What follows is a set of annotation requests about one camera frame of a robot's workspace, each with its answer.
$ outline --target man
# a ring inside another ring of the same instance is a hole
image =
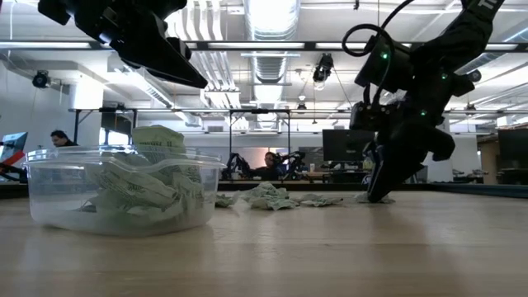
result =
[[[252,170],[253,176],[261,177],[263,181],[278,181],[284,175],[279,165],[276,162],[276,155],[272,152],[267,152],[264,155],[265,167],[260,167]]]
[[[74,143],[72,140],[68,138],[68,136],[66,135],[66,133],[64,133],[64,131],[55,130],[51,132],[50,136],[51,136],[51,141],[53,142],[53,145],[56,148],[77,146],[76,143]]]

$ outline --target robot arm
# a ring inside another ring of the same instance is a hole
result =
[[[165,37],[171,13],[187,0],[40,0],[39,12],[75,26],[112,47],[131,68],[144,67],[170,82],[204,88],[207,81],[189,63],[191,51],[176,37]]]
[[[378,202],[397,184],[423,168],[427,153],[434,161],[449,159],[455,149],[452,137],[436,126],[443,123],[442,113],[452,96],[474,90],[467,75],[455,70],[484,52],[493,32],[493,18],[504,0],[463,1],[463,11],[444,32],[416,49],[392,40],[384,30],[395,14],[413,0],[400,5],[381,27],[358,25],[343,39],[343,49],[352,56],[370,53],[356,83],[365,87],[364,101],[352,108],[351,129],[378,132],[365,153],[375,162],[368,188],[370,202]],[[355,53],[347,46],[351,33],[371,29],[364,52]],[[370,101],[371,83],[378,86]],[[402,101],[380,104],[381,90],[407,91]]]

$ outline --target plastic bin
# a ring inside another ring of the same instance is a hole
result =
[[[211,153],[150,146],[37,150],[25,165],[37,223],[119,236],[206,224],[224,167]]]

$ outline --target table surface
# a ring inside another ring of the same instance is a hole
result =
[[[528,201],[391,197],[276,212],[241,203],[152,238],[43,228],[27,200],[0,200],[0,296],[526,296]]]

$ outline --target ceiling light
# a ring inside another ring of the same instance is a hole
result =
[[[186,45],[191,50],[195,50],[198,48],[198,45],[195,42],[186,42]]]
[[[52,42],[52,41],[0,41],[0,49],[20,50],[20,49],[89,49],[87,42]]]
[[[488,44],[486,45],[486,50],[514,50],[517,45],[509,44]]]
[[[366,43],[364,42],[349,42],[346,44],[346,47],[351,50],[363,50],[365,45]],[[341,47],[341,43],[338,42],[324,42],[315,44],[315,48],[320,50],[339,50]]]
[[[211,42],[210,49],[303,49],[303,42]]]
[[[300,58],[300,54],[293,53],[241,53],[242,58]]]

